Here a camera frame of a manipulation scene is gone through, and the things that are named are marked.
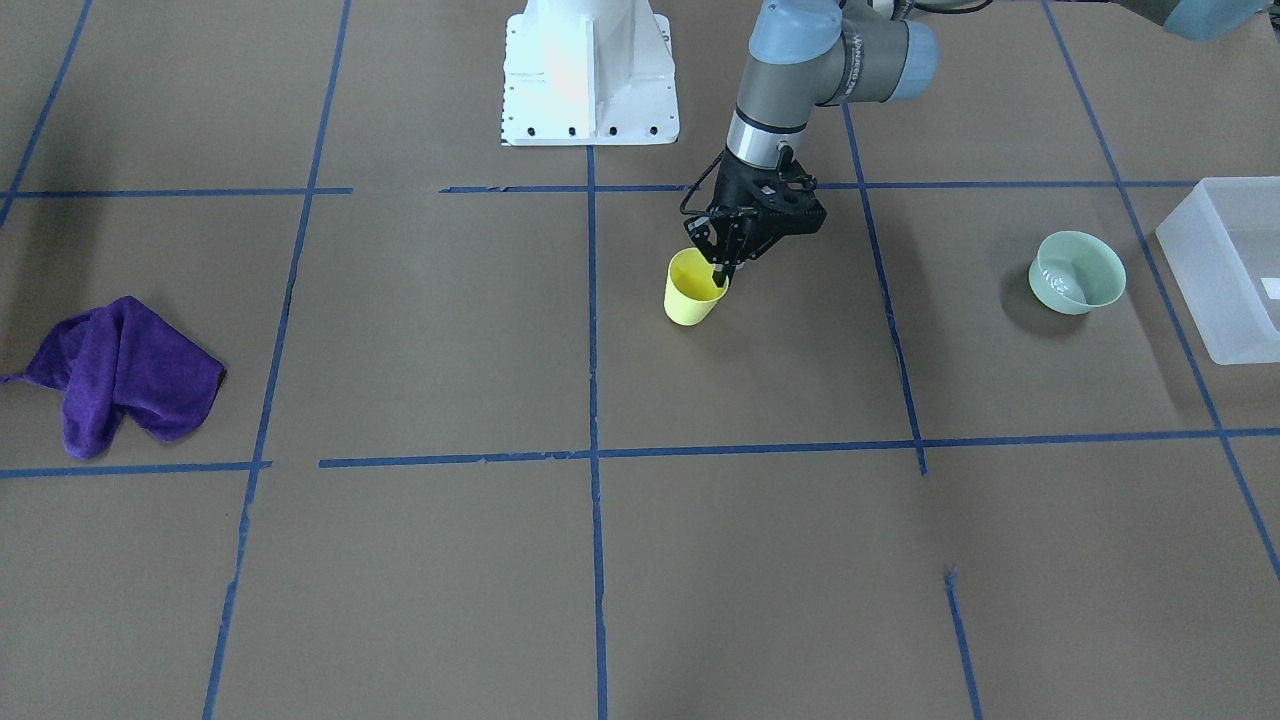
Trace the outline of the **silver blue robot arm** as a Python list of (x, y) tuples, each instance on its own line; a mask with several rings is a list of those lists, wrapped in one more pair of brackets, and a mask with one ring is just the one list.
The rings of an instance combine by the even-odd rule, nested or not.
[(812, 114), (854, 102), (901, 102), (923, 94), (940, 64), (934, 31), (916, 13), (965, 15), (983, 1), (765, 1), (714, 179), (701, 210), (682, 205), (684, 228), (714, 291), (781, 240), (813, 234), (827, 211), (817, 179), (797, 160)]

